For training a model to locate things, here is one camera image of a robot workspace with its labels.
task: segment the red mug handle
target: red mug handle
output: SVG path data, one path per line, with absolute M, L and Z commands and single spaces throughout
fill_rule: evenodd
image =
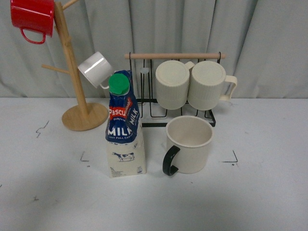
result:
M 28 42 L 31 42 L 31 43 L 34 43 L 34 44 L 43 44 L 43 43 L 45 42 L 46 33 L 41 32 L 41 33 L 43 34 L 43 40 L 42 40 L 41 42 L 36 42 L 36 41 L 32 41 L 32 40 L 30 40 L 30 39 L 28 39 L 28 38 L 26 37 L 26 35 L 25 35 L 25 33 L 24 33 L 24 29 L 27 29 L 27 28 L 26 28 L 26 27 L 20 28 L 20 32 L 21 32 L 21 34 L 23 35 L 23 37 L 25 38 L 25 40 L 27 40 Z

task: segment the mug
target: mug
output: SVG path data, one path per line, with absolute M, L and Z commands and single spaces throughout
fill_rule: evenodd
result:
M 212 126 L 202 118 L 182 115 L 166 125 L 167 153 L 163 161 L 163 172 L 196 173 L 204 168 L 211 151 L 214 132 Z
M 169 60 L 161 63 L 156 69 L 156 98 L 163 108 L 175 110 L 184 106 L 187 101 L 190 69 L 193 62 L 186 64 Z
M 115 72 L 110 63 L 99 52 L 82 62 L 78 69 L 95 88 L 101 86 L 103 89 L 108 89 L 109 86 L 104 87 L 102 82 Z
M 232 83 L 228 95 L 221 95 L 224 82 Z M 210 110 L 219 100 L 230 100 L 236 86 L 237 78 L 227 76 L 222 65 L 213 61 L 202 61 L 192 69 L 187 101 L 195 109 Z
M 20 28 L 21 34 L 28 42 L 42 44 L 46 35 L 52 37 L 53 14 L 53 0 L 11 0 L 12 24 Z M 24 30 L 41 33 L 42 41 L 28 39 Z

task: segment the green cap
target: green cap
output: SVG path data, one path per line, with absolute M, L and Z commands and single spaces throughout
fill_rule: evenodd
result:
M 129 90 L 129 80 L 124 74 L 113 74 L 109 78 L 109 91 L 116 95 L 123 95 Z

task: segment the gray curtain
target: gray curtain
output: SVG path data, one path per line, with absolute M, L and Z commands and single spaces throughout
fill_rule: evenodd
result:
M 27 42 L 10 1 L 0 2 L 0 97 L 74 97 L 69 75 L 41 68 L 67 69 L 56 31 L 42 45 Z M 64 14 L 77 64 L 96 51 L 116 70 L 129 69 L 129 52 L 220 51 L 238 78 L 235 98 L 308 98 L 307 9 L 301 0 L 79 0 Z M 132 62 L 136 94 L 142 66 Z M 80 78 L 86 97 L 108 96 Z

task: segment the red label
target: red label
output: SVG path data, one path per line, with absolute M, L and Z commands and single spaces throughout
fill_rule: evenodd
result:
M 127 111 L 129 108 L 133 105 L 130 98 L 127 99 L 127 105 L 126 107 L 109 107 L 109 116 L 110 119 L 113 119 L 114 117 L 122 117 L 124 119 L 127 118 Z

